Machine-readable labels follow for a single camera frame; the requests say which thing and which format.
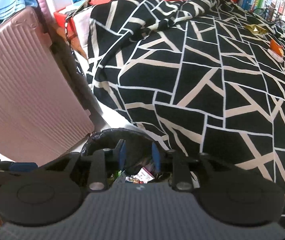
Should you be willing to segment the pink grey snack wrapper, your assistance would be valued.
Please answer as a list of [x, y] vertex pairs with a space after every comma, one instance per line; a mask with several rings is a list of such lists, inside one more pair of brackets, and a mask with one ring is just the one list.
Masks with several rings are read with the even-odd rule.
[[126, 176], [125, 182], [134, 183], [134, 184], [147, 184], [152, 181], [154, 176], [144, 167], [140, 169], [140, 171], [133, 176]]

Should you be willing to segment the orange rimmed white wrapper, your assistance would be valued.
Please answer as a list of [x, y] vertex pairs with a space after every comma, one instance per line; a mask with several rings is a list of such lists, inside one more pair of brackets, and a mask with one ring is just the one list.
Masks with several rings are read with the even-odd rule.
[[284, 61], [284, 50], [283, 46], [277, 44], [274, 39], [270, 40], [270, 47], [268, 53], [273, 57], [277, 62], [283, 63]]

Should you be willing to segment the gold foil wrapper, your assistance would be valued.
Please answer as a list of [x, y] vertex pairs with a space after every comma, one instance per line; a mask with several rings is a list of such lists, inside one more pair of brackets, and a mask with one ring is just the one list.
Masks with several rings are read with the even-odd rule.
[[258, 26], [257, 24], [247, 24], [244, 28], [250, 31], [253, 35], [264, 36], [268, 33], [266, 29]]

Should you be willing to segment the black lined trash bin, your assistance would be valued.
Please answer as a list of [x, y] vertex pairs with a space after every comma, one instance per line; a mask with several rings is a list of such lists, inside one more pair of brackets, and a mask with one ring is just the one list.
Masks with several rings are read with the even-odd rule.
[[81, 155], [90, 156], [104, 149], [107, 150], [105, 162], [108, 173], [112, 172], [109, 166], [115, 161], [115, 167], [129, 177], [145, 168], [153, 176], [152, 183], [170, 181], [171, 172], [161, 167], [161, 161], [171, 156], [159, 142], [143, 132], [126, 128], [105, 129], [88, 138]]

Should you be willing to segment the pink ribbed suitcase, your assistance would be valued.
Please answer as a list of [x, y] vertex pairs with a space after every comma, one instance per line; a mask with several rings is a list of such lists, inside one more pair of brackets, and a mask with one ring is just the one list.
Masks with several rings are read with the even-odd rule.
[[43, 165], [94, 130], [27, 7], [0, 25], [0, 154]]

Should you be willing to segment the black white geometric cloth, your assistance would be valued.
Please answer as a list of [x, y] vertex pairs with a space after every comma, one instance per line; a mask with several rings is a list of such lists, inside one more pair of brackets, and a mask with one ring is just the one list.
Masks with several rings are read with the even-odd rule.
[[[87, 80], [98, 101], [170, 149], [213, 155], [285, 191], [283, 29], [231, 0], [119, 0], [88, 14]], [[283, 63], [268, 53], [271, 39]]]

